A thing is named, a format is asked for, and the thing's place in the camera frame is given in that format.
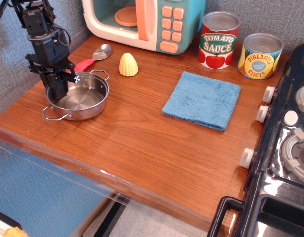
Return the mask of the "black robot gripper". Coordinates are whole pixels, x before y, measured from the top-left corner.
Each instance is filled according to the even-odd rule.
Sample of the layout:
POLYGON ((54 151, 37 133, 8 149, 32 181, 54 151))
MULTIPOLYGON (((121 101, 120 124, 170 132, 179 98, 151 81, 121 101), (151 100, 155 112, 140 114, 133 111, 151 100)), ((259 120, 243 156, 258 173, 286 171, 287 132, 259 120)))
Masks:
POLYGON ((70 51, 64 32, 27 35, 27 39, 35 52, 25 57, 29 61, 30 71, 39 74, 45 88, 50 85, 56 100, 61 99, 68 92, 68 82, 80 81, 74 71, 75 65, 68 60, 70 51))

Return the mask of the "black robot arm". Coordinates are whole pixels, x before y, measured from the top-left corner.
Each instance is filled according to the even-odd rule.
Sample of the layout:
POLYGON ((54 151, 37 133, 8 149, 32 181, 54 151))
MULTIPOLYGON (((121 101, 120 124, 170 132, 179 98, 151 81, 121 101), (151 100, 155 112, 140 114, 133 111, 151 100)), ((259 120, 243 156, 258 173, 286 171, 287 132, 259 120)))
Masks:
POLYGON ((71 37, 55 23, 54 8, 47 0, 4 0, 0 4, 0 18, 7 7, 14 9, 34 53, 27 54, 30 72, 38 74, 46 89, 56 100, 69 90, 68 83, 78 83, 75 64, 68 57, 71 37))

